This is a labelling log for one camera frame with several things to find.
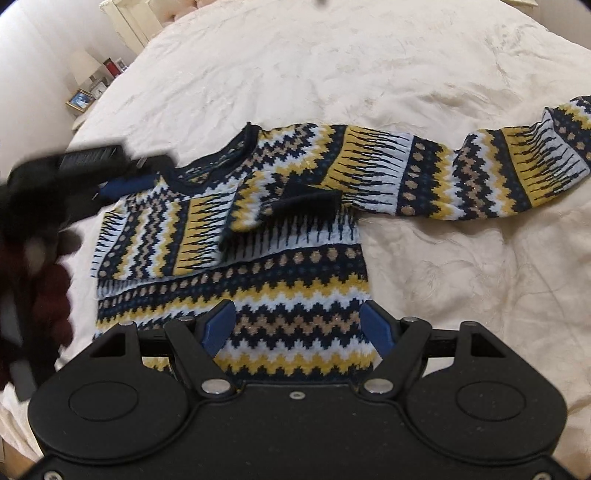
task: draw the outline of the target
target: sweater sleeve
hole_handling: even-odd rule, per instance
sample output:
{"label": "sweater sleeve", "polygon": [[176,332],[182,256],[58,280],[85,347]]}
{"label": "sweater sleeve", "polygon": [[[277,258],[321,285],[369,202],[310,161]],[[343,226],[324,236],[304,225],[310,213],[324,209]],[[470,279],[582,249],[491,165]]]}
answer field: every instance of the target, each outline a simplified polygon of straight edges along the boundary
{"label": "sweater sleeve", "polygon": [[528,127],[478,130],[459,150],[411,134],[342,128],[315,186],[365,212],[456,220],[514,215],[589,174],[591,97],[546,108]]}

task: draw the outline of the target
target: knit sweater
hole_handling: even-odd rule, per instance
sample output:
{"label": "knit sweater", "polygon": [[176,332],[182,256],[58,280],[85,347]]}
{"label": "knit sweater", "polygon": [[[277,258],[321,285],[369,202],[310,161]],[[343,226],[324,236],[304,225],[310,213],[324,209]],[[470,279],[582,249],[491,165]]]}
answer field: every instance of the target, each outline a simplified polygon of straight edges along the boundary
{"label": "knit sweater", "polygon": [[589,174],[591,97],[529,127],[478,130],[459,150],[347,125],[248,124],[225,148],[162,171],[104,215],[93,262],[98,334],[231,299],[216,362],[236,380],[355,380],[374,349],[359,212],[458,220],[514,215]]}

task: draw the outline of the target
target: cream bedspread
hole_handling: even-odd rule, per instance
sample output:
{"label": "cream bedspread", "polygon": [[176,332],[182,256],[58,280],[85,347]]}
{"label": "cream bedspread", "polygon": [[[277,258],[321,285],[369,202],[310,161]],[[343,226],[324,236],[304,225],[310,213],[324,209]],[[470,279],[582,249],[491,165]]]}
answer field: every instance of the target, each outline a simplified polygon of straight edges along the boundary
{"label": "cream bedspread", "polygon": [[[591,51],[499,0],[220,0],[167,27],[98,102],[72,146],[126,139],[181,163],[216,151],[247,121],[356,124],[461,146],[476,128],[530,124],[591,95]],[[76,340],[96,316],[90,256],[99,219],[69,261]],[[556,456],[591,472],[591,184],[504,220],[367,216],[372,294],[435,327],[478,320],[552,381],[570,416]],[[4,395],[2,435],[38,450]]]}

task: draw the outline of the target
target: lampshade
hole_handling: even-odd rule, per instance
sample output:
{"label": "lampshade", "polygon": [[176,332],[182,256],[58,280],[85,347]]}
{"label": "lampshade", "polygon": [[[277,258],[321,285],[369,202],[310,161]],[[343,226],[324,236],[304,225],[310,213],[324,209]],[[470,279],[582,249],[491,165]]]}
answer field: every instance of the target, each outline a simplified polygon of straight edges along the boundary
{"label": "lampshade", "polygon": [[78,85],[82,85],[102,65],[84,50],[75,51],[70,56],[70,70]]}

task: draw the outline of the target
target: metal screw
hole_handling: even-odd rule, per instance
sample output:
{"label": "metal screw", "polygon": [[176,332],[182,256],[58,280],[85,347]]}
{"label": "metal screw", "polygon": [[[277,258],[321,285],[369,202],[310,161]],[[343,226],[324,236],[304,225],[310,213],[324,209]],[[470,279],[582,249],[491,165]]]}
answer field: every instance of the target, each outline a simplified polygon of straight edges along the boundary
{"label": "metal screw", "polygon": [[383,394],[394,389],[394,384],[386,378],[371,378],[363,384],[364,389],[369,393]]}
{"label": "metal screw", "polygon": [[300,392],[300,391],[293,391],[290,393],[290,398],[292,400],[304,400],[306,397],[306,394],[304,392]]}
{"label": "metal screw", "polygon": [[63,480],[63,478],[59,473],[51,470],[49,472],[45,472],[45,475],[43,475],[43,480]]}
{"label": "metal screw", "polygon": [[210,378],[201,384],[203,391],[211,395],[221,395],[229,391],[231,387],[230,382],[223,378]]}

